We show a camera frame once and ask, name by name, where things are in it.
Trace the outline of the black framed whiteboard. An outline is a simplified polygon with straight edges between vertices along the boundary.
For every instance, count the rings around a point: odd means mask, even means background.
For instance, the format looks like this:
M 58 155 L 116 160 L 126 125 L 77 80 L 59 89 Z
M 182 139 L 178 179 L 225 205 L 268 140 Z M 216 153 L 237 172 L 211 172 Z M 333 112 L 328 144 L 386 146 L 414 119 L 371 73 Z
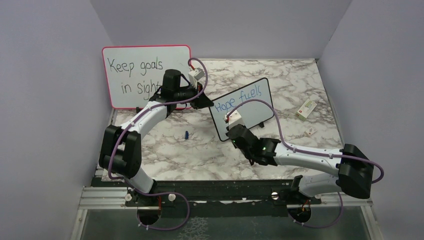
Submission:
M 270 84 L 267 78 L 263 77 L 212 101 L 214 105 L 209 108 L 209 111 L 220 141 L 228 140 L 228 124 L 225 122 L 226 113 L 251 99 L 262 100 L 271 106 L 273 105 Z M 264 103 L 258 101 L 245 103 L 237 111 L 241 114 L 245 126 L 249 129 L 274 117 L 274 112 Z

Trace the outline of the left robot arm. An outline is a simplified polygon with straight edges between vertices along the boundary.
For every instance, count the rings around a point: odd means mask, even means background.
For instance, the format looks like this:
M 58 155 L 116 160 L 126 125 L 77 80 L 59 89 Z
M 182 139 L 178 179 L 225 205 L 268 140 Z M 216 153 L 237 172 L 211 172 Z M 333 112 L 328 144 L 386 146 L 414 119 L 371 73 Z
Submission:
M 125 180 L 137 189 L 144 205 L 157 200 L 156 182 L 142 169 L 142 140 L 158 123 L 165 120 L 178 104 L 194 109 L 208 108 L 213 102 L 204 93 L 199 80 L 207 74 L 195 68 L 184 76 L 179 70 L 167 69 L 162 85 L 150 97 L 147 105 L 127 122 L 109 125 L 105 131 L 98 164 L 113 180 Z

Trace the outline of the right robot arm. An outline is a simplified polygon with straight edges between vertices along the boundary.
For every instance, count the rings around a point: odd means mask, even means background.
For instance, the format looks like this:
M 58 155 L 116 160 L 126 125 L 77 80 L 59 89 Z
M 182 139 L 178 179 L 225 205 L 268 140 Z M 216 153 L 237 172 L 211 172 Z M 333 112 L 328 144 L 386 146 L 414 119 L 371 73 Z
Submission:
M 300 204 L 319 194 L 343 192 L 357 199 L 371 195 L 374 166 L 353 144 L 342 149 L 319 149 L 282 142 L 275 138 L 258 138 L 238 124 L 226 134 L 251 165 L 296 166 L 320 173 L 302 176 L 288 190 L 289 199 Z

